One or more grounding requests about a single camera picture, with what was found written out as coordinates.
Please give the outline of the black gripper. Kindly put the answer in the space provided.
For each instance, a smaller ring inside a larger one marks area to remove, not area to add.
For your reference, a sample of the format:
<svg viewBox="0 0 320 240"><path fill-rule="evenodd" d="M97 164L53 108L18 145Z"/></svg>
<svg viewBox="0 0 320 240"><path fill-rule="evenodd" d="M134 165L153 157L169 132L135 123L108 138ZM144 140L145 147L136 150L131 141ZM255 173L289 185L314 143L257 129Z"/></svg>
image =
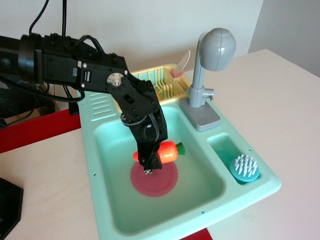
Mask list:
<svg viewBox="0 0 320 240"><path fill-rule="evenodd" d="M138 161L145 175L161 170L163 164L158 155L160 143L168 139L167 123L163 111L149 113L143 119L128 126L137 143Z"/></svg>

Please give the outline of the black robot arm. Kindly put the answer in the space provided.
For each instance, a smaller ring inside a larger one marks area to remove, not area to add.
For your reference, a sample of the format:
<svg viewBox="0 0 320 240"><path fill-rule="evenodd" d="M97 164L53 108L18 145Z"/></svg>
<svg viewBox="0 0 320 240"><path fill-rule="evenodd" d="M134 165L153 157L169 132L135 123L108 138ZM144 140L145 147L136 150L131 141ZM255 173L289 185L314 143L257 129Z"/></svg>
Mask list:
<svg viewBox="0 0 320 240"><path fill-rule="evenodd" d="M138 162L146 174L161 169L159 149L168 138L167 124L151 81L133 76L123 57L107 54L96 39L51 34L0 38L0 73L35 84L69 86L110 94L121 109L121 121L137 144Z"/></svg>

